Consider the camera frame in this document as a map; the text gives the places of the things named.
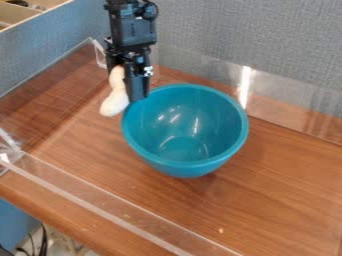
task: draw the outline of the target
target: bowl rim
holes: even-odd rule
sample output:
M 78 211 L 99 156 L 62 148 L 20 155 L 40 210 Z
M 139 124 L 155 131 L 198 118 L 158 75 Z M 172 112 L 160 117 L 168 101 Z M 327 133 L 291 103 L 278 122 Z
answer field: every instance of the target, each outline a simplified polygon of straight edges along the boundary
M 124 115 L 123 115 L 123 119 L 122 119 L 123 136 L 126 138 L 126 141 L 127 141 L 130 147 L 136 151 L 138 155 L 140 155 L 150 162 L 156 163 L 156 164 L 163 165 L 163 166 L 172 166 L 172 167 L 179 167 L 179 168 L 202 167 L 202 166 L 207 166 L 207 165 L 211 165 L 211 164 L 215 164 L 218 162 L 222 162 L 222 161 L 227 160 L 239 151 L 241 147 L 243 146 L 243 144 L 247 140 L 247 136 L 249 136 L 249 117 L 247 117 L 247 114 L 246 114 L 242 106 L 235 101 L 235 99 L 233 97 L 230 97 L 226 93 L 219 91 L 218 89 L 214 89 L 209 86 L 203 86 L 203 85 L 198 85 L 198 84 L 187 84 L 187 83 L 167 84 L 167 85 L 163 85 L 163 86 L 155 88 L 151 91 L 151 94 L 155 94 L 160 91 L 166 91 L 166 90 L 170 90 L 170 89 L 179 89 L 179 88 L 194 88 L 194 89 L 199 89 L 199 90 L 211 92 L 231 103 L 235 110 L 238 111 L 238 114 L 239 114 L 239 117 L 241 117 L 241 120 L 242 120 L 241 134 L 239 134 L 239 137 L 238 137 L 235 143 L 219 155 L 217 155 L 214 157 L 210 157 L 205 160 L 175 161 L 175 160 L 168 160 L 168 159 L 164 159 L 164 158 L 159 157 L 158 155 L 148 152 L 135 142 L 135 139 L 131 136 L 131 132 L 130 132 L 130 129 L 128 129 L 127 118 L 128 118 L 128 115 L 130 115 L 130 111 L 134 107 L 134 104 L 131 104 L 127 107 L 126 111 L 124 111 Z

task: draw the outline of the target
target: table surface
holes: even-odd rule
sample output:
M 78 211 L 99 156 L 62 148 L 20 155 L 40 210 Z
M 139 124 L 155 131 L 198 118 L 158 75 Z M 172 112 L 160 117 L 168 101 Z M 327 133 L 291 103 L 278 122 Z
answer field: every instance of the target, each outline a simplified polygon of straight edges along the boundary
M 154 84 L 178 82 L 238 95 L 159 66 Z M 339 118 L 250 94 L 245 147 L 217 172 L 182 180 L 135 155 L 120 116 L 99 115 L 108 92 L 83 47 L 3 97 L 0 127 L 32 156 L 241 255 L 342 255 Z M 0 196 L 102 255 L 172 255 L 15 172 L 0 178 Z

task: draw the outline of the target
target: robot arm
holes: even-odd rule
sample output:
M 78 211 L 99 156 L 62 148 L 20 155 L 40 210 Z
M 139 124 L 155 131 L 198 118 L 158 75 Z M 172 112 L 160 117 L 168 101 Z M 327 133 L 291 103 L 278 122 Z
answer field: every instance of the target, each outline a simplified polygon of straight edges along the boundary
M 148 96 L 154 75 L 150 63 L 150 46 L 156 43 L 155 20 L 158 6 L 150 0 L 107 0 L 111 37 L 107 43 L 107 68 L 124 68 L 124 84 L 130 102 Z

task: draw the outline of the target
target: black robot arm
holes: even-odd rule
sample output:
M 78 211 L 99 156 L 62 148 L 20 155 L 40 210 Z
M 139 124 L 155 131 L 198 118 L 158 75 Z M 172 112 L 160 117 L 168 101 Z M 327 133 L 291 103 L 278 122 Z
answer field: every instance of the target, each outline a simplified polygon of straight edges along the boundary
M 156 43 L 158 6 L 148 0 L 107 0 L 111 37 L 107 43 L 107 68 L 124 67 L 124 84 L 131 102 L 148 96 L 154 75 L 150 46 Z

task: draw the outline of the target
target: bowl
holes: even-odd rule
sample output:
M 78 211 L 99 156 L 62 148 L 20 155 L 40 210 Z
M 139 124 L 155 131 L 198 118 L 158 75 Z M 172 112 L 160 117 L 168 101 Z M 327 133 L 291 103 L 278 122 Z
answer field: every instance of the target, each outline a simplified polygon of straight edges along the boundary
M 122 128 L 128 145 L 154 169 L 195 178 L 217 170 L 241 149 L 249 119 L 221 91 L 172 84 L 128 106 Z

